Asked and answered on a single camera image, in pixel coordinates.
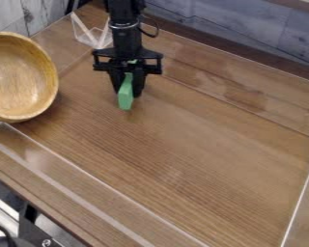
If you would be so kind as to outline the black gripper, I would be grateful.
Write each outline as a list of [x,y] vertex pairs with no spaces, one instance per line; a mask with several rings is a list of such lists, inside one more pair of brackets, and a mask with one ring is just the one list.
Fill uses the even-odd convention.
[[164,55],[142,46],[144,31],[140,24],[130,26],[109,25],[113,46],[93,51],[94,70],[109,73],[114,93],[118,93],[125,80],[125,72],[133,71],[133,95],[140,97],[145,74],[162,73]]

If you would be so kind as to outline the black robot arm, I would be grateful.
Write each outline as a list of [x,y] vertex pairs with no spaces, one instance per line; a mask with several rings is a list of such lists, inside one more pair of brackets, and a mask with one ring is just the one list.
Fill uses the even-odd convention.
[[164,59],[162,53],[142,46],[141,35],[156,38],[158,33],[149,34],[141,29],[144,0],[104,0],[104,6],[109,13],[113,46],[93,50],[93,68],[109,74],[114,92],[120,91],[129,73],[133,97],[140,97],[146,75],[162,73]]

